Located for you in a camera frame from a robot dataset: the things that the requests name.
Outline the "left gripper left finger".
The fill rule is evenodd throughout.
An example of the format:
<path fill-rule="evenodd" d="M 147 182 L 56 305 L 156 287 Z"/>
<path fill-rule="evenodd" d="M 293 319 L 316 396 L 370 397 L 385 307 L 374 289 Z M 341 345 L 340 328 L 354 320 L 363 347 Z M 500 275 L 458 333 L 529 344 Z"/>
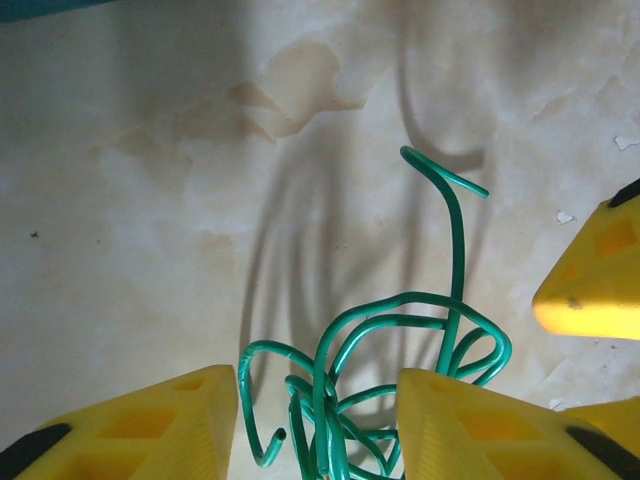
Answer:
<path fill-rule="evenodd" d="M 212 365 L 46 422 L 0 480 L 226 480 L 234 429 L 234 369 Z"/>

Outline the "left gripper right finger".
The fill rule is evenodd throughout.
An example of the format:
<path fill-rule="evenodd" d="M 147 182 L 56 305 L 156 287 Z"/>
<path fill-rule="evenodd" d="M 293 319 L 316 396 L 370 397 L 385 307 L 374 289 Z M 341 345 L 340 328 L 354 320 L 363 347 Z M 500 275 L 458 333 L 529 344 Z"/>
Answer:
<path fill-rule="evenodd" d="M 401 371 L 397 424 L 406 480 L 640 480 L 640 434 L 426 370 Z"/>

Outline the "teal plastic bin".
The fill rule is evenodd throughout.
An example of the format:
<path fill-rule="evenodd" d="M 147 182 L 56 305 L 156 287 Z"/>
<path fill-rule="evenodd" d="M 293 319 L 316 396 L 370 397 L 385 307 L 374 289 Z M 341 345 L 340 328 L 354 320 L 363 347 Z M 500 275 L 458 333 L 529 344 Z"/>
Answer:
<path fill-rule="evenodd" d="M 0 0 L 0 24 L 55 15 L 115 0 Z"/>

